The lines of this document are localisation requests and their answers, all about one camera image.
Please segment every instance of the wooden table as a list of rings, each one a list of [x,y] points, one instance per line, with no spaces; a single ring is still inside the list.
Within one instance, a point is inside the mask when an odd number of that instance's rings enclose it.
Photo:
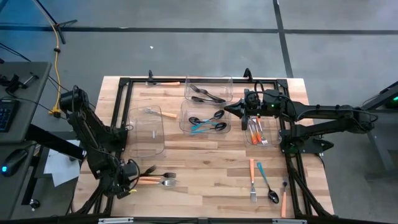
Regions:
[[[110,125],[120,77],[104,77],[96,105],[96,114]],[[304,80],[287,79],[293,101],[308,104]],[[164,118],[165,153],[160,159],[139,160],[141,170],[153,164],[157,174],[177,173],[178,184],[173,188],[161,185],[137,186],[137,192],[121,200],[115,198],[112,216],[129,217],[213,217],[213,218],[279,218],[279,204],[267,198],[268,189],[256,169],[255,186],[257,203],[250,201],[249,158],[262,162],[273,190],[282,197],[282,178],[287,175],[285,157],[278,146],[248,146],[241,131],[239,118],[232,115],[232,127],[228,134],[214,137],[193,138],[179,128],[180,105],[185,85],[148,87],[144,83],[133,86],[130,108],[158,105],[162,111],[178,114],[177,119]],[[253,84],[234,84],[233,100],[243,97],[244,88]],[[119,112],[120,124],[122,109]],[[301,120],[312,124],[311,119]],[[330,213],[333,213],[325,171],[320,159],[303,154],[303,164],[308,188]],[[122,158],[130,158],[128,150]],[[78,179],[74,207],[79,209],[97,187],[87,163],[84,162]],[[301,190],[297,190],[300,208],[304,212]],[[290,189],[287,189],[287,217],[294,217]]]

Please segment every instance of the plastic container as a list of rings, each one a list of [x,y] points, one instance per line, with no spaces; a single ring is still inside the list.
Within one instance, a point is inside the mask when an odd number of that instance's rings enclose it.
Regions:
[[[214,82],[211,79],[214,77],[189,77],[185,80],[184,96],[187,100],[192,101],[192,97],[199,97],[206,100],[212,100],[209,96],[203,93],[197,93],[192,89],[192,85],[206,90],[209,94],[230,102],[233,99],[233,79],[232,77],[221,77]],[[204,103],[217,104],[213,101],[205,101]]]
[[[134,108],[129,111],[126,125],[129,130],[126,149],[129,150],[131,157],[145,158],[162,155],[164,129],[160,113],[158,106]]]
[[[189,100],[185,100],[181,104],[180,112],[180,129],[189,135],[196,136],[199,134],[224,134],[231,130],[231,114],[225,111],[225,114],[220,119],[212,119],[211,123],[202,124],[198,129],[192,129],[195,125],[189,122],[189,118],[196,117],[201,121],[210,119],[214,116],[214,113],[223,110],[224,105],[220,104],[209,104],[209,103],[195,103]],[[226,123],[226,127],[220,131],[211,129],[204,133],[195,133],[195,131],[214,128],[216,123]]]
[[[256,146],[275,146],[278,145],[282,141],[282,137],[279,135],[279,120],[275,119],[273,117],[261,117],[260,119],[261,123],[261,128],[262,128],[262,133],[264,135],[264,139],[266,140],[266,143],[263,144],[262,142],[259,142],[258,139],[256,138],[257,144],[253,144],[252,137],[251,137],[251,132],[250,132],[250,127],[248,125],[248,129],[244,132],[244,137],[246,138],[246,144],[248,143],[249,145],[256,145]],[[253,123],[250,123],[252,126],[252,131],[253,134],[254,132],[254,125]]]

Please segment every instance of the tripod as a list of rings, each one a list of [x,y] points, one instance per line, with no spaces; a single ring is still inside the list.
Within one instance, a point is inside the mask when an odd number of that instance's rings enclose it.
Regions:
[[[75,22],[77,22],[77,19],[74,19],[74,20],[71,20],[71,21],[66,21],[66,22],[61,22],[61,23],[59,24],[59,23],[56,22],[55,19],[51,16],[51,14],[48,12],[48,10],[46,10],[46,8],[44,8],[43,4],[42,4],[39,0],[36,0],[36,2],[40,5],[40,7],[45,11],[45,13],[49,16],[49,18],[50,18],[50,19],[52,20],[52,22],[54,23],[54,28],[57,30],[58,34],[60,35],[62,43],[63,43],[63,44],[66,44],[67,42],[65,41],[65,38],[64,38],[64,36],[63,36],[63,34],[62,34],[62,31],[61,31],[61,27],[60,27],[60,26],[64,27],[64,26],[66,26],[67,24],[75,23]]]

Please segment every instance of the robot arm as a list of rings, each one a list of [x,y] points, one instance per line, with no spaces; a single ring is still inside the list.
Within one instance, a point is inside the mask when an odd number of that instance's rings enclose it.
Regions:
[[[139,168],[134,161],[125,164],[111,154],[124,150],[127,130],[105,126],[90,108],[87,94],[77,86],[61,94],[60,108],[87,152],[87,163],[95,179],[101,179],[104,195],[129,195],[131,178],[139,175]]]
[[[292,101],[278,90],[249,91],[245,89],[244,99],[239,102],[226,106],[226,111],[235,114],[242,119],[242,130],[248,128],[250,116],[273,116],[286,122],[296,122],[304,118],[331,119],[332,121],[303,126],[293,124],[290,130],[280,132],[282,137],[281,149],[284,153],[300,152],[320,153],[333,147],[333,144],[315,138],[323,134],[349,131],[351,133],[364,134],[374,128],[373,122],[377,116],[363,111],[361,108],[354,108],[350,105],[343,106],[320,106],[303,105],[300,102]],[[305,145],[305,141],[313,139],[319,147],[314,146],[309,150],[300,150]]]

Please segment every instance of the gray floor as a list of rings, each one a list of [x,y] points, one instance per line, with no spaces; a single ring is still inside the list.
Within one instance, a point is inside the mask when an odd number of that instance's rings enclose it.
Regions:
[[[79,26],[276,28],[271,0],[42,2],[59,22],[78,19]],[[395,0],[279,0],[279,4],[286,29],[398,29]],[[0,23],[46,25],[26,0],[9,1]],[[77,84],[93,103],[103,76],[146,75],[148,69],[156,75],[241,76],[249,67],[256,77],[286,77],[277,34],[66,32],[65,37],[58,65],[62,85]],[[311,104],[361,105],[398,79],[398,35],[286,39],[294,77],[304,78]],[[53,62],[52,32],[0,31],[0,42],[31,60]],[[1,49],[0,53],[5,60],[20,60]],[[55,97],[55,88],[48,83],[41,103],[51,108]],[[50,131],[71,129],[40,108],[34,123]],[[367,136],[338,133],[327,139],[335,143],[325,153],[335,213],[396,223],[398,181],[364,179],[364,174],[382,171]]]

